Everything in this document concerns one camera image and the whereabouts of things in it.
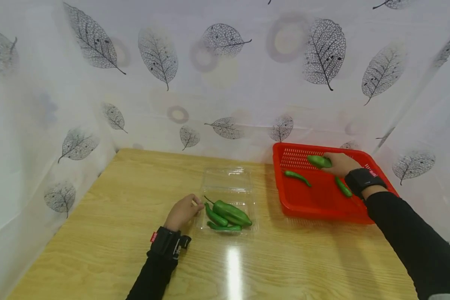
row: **red label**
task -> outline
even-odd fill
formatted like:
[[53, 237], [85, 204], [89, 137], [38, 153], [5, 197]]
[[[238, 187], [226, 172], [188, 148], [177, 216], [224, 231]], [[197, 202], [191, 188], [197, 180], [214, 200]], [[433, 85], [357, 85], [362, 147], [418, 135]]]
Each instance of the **red label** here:
[[157, 233], [154, 232], [154, 233], [152, 234], [152, 238], [150, 239], [150, 242], [154, 242], [156, 237], [157, 237]]

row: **green chili pepper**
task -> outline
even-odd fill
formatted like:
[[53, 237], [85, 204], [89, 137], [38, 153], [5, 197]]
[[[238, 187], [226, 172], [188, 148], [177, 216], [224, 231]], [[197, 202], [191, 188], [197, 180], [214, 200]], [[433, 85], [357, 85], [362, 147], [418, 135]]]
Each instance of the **green chili pepper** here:
[[353, 196], [352, 192], [348, 189], [348, 186], [346, 186], [339, 177], [335, 176], [335, 183], [338, 185], [338, 188], [342, 191], [343, 195], [347, 197]]
[[310, 187], [312, 186], [310, 184], [310, 182], [308, 182], [308, 180], [305, 177], [303, 177], [302, 175], [300, 175], [300, 174], [297, 174], [297, 173], [292, 172], [292, 171], [285, 171], [284, 173], [285, 173], [286, 177], [292, 177], [292, 178], [299, 179], [299, 180], [303, 181], [304, 183], [306, 183], [307, 186], [310, 186]]
[[330, 159], [326, 157], [321, 157], [319, 155], [308, 155], [307, 159], [310, 162], [310, 164], [314, 165], [319, 169], [332, 167], [332, 161], [330, 161]]
[[234, 226], [219, 226], [211, 221], [207, 222], [208, 227], [212, 228], [213, 230], [221, 230], [221, 231], [242, 231], [242, 227], [240, 225], [234, 225]]
[[[207, 198], [207, 196], [204, 195], [204, 197], [209, 202], [213, 203], [212, 201], [210, 201], [210, 199]], [[247, 214], [245, 214], [235, 206], [223, 202], [222, 200], [218, 200], [213, 203], [213, 212], [215, 212], [220, 217], [227, 219], [232, 224], [240, 225], [242, 227], [252, 225], [252, 221], [250, 221], [250, 218]]]
[[217, 215], [215, 212], [213, 212], [212, 209], [210, 208], [210, 205], [208, 202], [205, 202], [205, 211], [207, 212], [207, 215], [210, 218], [210, 220], [212, 220], [215, 224], [217, 224], [219, 226], [227, 226], [228, 225], [227, 219], [222, 218], [219, 215]]

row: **white backdrop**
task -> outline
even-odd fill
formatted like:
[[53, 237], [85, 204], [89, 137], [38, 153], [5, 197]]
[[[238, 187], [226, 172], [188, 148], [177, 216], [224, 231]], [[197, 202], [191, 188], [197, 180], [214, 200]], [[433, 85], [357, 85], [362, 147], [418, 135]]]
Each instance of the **white backdrop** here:
[[450, 0], [410, 2], [0, 1], [0, 299], [127, 147], [270, 162], [281, 139], [382, 141], [377, 162], [450, 241]]

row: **black smartwatch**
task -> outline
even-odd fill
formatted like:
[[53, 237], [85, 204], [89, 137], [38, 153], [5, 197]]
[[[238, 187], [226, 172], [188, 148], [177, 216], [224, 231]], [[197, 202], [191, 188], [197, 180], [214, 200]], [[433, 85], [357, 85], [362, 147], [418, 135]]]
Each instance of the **black smartwatch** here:
[[360, 168], [350, 171], [345, 176], [345, 183], [355, 196], [364, 199], [362, 191], [372, 185], [380, 185], [385, 189], [387, 185], [385, 182], [372, 170], [366, 168]]
[[150, 251], [168, 260], [178, 259], [180, 249], [187, 249], [191, 240], [189, 236], [182, 236], [180, 231], [171, 231], [165, 227], [160, 227], [150, 239], [152, 242]]

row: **wood grain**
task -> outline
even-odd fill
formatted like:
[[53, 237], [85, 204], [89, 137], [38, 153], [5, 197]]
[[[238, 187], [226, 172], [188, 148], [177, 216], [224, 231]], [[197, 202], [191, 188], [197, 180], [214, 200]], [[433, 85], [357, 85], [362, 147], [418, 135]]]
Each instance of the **wood grain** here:
[[287, 218], [272, 165], [122, 149], [24, 275], [10, 300], [125, 299], [173, 204], [199, 193], [209, 167], [251, 171], [259, 228], [193, 238], [165, 300], [416, 299], [375, 225]]

